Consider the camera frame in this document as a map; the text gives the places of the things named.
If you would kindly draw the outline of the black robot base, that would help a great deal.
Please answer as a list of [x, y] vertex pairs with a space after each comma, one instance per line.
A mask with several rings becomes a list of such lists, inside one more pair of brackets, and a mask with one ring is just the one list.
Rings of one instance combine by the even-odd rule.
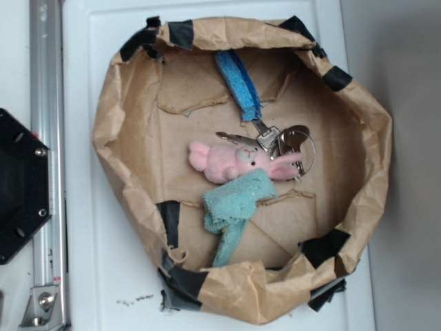
[[1, 264], [9, 263], [50, 218], [50, 150], [1, 109]]

